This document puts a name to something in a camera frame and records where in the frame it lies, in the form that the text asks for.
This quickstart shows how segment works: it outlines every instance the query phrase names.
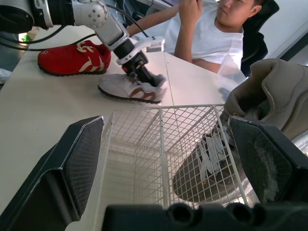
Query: white table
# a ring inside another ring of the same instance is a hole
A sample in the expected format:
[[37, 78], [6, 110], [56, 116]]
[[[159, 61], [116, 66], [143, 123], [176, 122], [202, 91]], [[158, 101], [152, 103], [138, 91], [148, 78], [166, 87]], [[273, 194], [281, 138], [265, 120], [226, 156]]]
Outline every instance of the white table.
[[[55, 29], [40, 32], [37, 39]], [[68, 26], [54, 38], [31, 48], [66, 45], [92, 33], [84, 26]], [[91, 40], [99, 44], [96, 37]], [[97, 89], [100, 78], [97, 75], [49, 76], [38, 68], [37, 55], [38, 52], [26, 52], [0, 91], [0, 214], [37, 161], [57, 143], [70, 124], [98, 115], [107, 121], [116, 109], [152, 106], [103, 96]], [[147, 57], [147, 68], [169, 80], [163, 106], [223, 102], [214, 73], [164, 52], [148, 53]], [[107, 73], [122, 72], [113, 55]], [[84, 219], [67, 228], [90, 229]]]

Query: white t-shirt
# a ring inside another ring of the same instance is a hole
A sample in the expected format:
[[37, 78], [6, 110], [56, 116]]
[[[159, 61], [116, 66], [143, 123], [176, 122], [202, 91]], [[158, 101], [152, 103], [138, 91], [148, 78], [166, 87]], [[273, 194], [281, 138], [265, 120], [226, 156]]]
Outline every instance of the white t-shirt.
[[[208, 62], [221, 64], [227, 54], [241, 68], [243, 56], [244, 33], [225, 33], [215, 26], [218, 3], [215, 0], [203, 0], [203, 12], [196, 23], [192, 43], [192, 59], [203, 59]], [[149, 36], [163, 36], [166, 40], [165, 51], [174, 54], [180, 32], [180, 15], [176, 14], [170, 20], [153, 26], [145, 32]], [[133, 36], [139, 40], [144, 38], [142, 33]]]

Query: black hair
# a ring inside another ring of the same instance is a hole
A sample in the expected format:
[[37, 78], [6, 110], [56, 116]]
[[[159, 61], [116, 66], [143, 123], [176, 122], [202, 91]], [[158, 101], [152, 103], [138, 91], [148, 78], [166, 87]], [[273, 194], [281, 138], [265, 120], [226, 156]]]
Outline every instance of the black hair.
[[255, 0], [255, 5], [265, 5], [269, 0]]

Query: white wire basket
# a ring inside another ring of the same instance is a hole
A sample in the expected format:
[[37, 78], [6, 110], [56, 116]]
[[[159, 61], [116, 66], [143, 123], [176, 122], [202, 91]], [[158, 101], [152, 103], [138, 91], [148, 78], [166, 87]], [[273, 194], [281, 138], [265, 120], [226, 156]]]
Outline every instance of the white wire basket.
[[[258, 202], [250, 185], [242, 186], [227, 134], [221, 132], [222, 111], [222, 105], [115, 111], [102, 137], [100, 214], [110, 204], [197, 208], [201, 203]], [[205, 135], [205, 152], [214, 148], [216, 153], [208, 155], [212, 171], [202, 175], [198, 147]], [[218, 144], [211, 146], [209, 140]]]

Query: red shoe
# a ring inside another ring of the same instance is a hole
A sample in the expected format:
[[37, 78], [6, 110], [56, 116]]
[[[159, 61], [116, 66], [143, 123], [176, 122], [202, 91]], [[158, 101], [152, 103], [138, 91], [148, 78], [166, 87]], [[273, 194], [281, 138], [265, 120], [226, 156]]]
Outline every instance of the red shoe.
[[111, 53], [105, 45], [95, 45], [90, 40], [77, 45], [50, 48], [38, 55], [38, 66], [53, 76], [106, 73]]

